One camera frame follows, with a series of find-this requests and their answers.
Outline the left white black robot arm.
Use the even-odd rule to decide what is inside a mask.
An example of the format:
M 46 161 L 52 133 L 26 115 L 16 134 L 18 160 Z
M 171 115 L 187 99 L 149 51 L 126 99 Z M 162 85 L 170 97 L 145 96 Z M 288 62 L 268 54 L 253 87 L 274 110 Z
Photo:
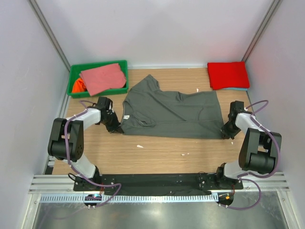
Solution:
M 48 143 L 48 154 L 66 162 L 84 180 L 85 186 L 95 191 L 102 184 L 100 172 L 84 153 L 84 131 L 92 125 L 104 125 L 113 134 L 122 134 L 121 123 L 113 110 L 113 101 L 99 97 L 96 103 L 86 106 L 81 100 L 84 111 L 69 118 L 56 118 L 53 121 Z

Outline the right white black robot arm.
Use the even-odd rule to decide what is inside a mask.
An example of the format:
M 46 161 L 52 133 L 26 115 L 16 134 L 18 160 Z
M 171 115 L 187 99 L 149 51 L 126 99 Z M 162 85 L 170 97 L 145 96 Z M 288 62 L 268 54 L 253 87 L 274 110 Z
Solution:
M 221 133 L 223 139 L 234 139 L 240 132 L 244 133 L 244 141 L 238 159 L 217 168 L 214 181 L 221 189 L 233 187 L 247 175 L 269 178 L 279 166 L 282 136 L 260 124 L 244 102 L 234 101 Z

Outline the grey t shirt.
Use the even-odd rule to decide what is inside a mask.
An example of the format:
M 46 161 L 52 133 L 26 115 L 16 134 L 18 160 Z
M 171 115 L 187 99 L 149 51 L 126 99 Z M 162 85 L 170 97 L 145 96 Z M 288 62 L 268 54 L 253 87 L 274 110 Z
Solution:
M 224 121 L 215 91 L 162 91 L 148 75 L 130 89 L 122 105 L 126 135 L 222 139 Z

